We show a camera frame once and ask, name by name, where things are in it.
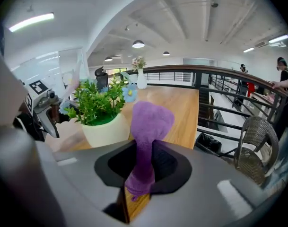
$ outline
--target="plant pot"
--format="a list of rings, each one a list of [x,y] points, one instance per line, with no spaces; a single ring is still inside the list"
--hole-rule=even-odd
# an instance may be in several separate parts
[[[145,89],[147,87],[147,81],[144,77],[143,69],[138,69],[138,89]]]
[[[130,126],[121,113],[109,123],[97,126],[82,125],[82,128],[92,148],[127,140],[130,134]]]

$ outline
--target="hand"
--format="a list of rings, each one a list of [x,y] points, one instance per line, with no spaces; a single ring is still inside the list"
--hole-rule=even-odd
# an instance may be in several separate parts
[[[272,86],[273,89],[280,87],[280,84],[277,81],[272,81],[271,83],[273,84]]]

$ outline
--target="wooden table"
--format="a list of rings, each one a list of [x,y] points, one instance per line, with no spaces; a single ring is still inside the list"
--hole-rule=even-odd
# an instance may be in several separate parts
[[[137,101],[148,101],[170,109],[174,113],[175,122],[170,132],[164,138],[164,141],[187,148],[193,148],[199,111],[198,90],[148,86],[144,90],[138,90]],[[132,108],[136,102],[127,103],[122,109],[122,113],[129,124],[131,124],[132,120]],[[78,123],[74,123],[74,121],[71,120],[70,122],[58,124],[57,129],[61,138],[55,139],[48,135],[45,141],[53,150],[75,151],[91,148]],[[140,196],[136,202],[132,202],[132,195],[126,189],[125,196],[129,219],[132,221],[148,204],[150,196],[149,194],[145,194]]]

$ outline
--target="purple towel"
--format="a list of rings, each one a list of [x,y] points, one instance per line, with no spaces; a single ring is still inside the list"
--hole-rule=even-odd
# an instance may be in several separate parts
[[[138,102],[133,107],[131,133],[137,143],[136,165],[125,182],[127,190],[138,196],[150,192],[155,182],[151,163],[152,142],[162,140],[174,123],[174,115],[162,106],[149,102]]]

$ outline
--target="wooden handrail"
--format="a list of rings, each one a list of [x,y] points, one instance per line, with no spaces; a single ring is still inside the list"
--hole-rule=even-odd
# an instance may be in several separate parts
[[[243,79],[245,81],[252,82],[253,84],[257,84],[258,86],[263,86],[267,89],[271,89],[271,91],[280,94],[281,96],[288,96],[288,92],[281,88],[272,89],[272,84],[268,81],[265,81],[256,76],[243,73],[237,70],[226,69],[222,67],[215,66],[202,66],[202,65],[169,65],[169,66],[155,66],[155,67],[147,67],[144,68],[144,73],[153,73],[153,72],[162,72],[167,70],[174,70],[175,72],[198,72],[201,73],[217,73],[217,74],[225,74],[226,77],[232,77],[236,79]],[[126,71],[128,74],[137,74],[132,70]]]

